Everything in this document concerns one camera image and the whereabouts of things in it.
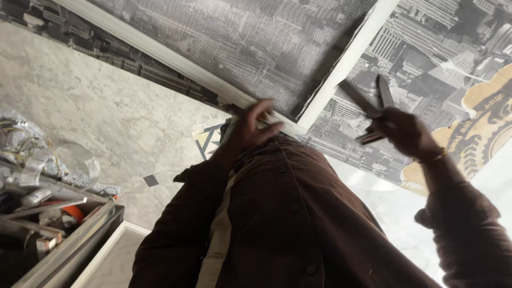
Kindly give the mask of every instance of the mesh screen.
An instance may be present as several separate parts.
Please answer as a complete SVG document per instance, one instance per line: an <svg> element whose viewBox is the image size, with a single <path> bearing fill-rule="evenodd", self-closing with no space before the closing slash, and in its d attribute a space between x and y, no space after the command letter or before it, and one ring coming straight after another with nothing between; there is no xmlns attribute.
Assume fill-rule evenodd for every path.
<svg viewBox="0 0 512 288"><path fill-rule="evenodd" d="M375 0L89 0L297 121Z"/></svg>

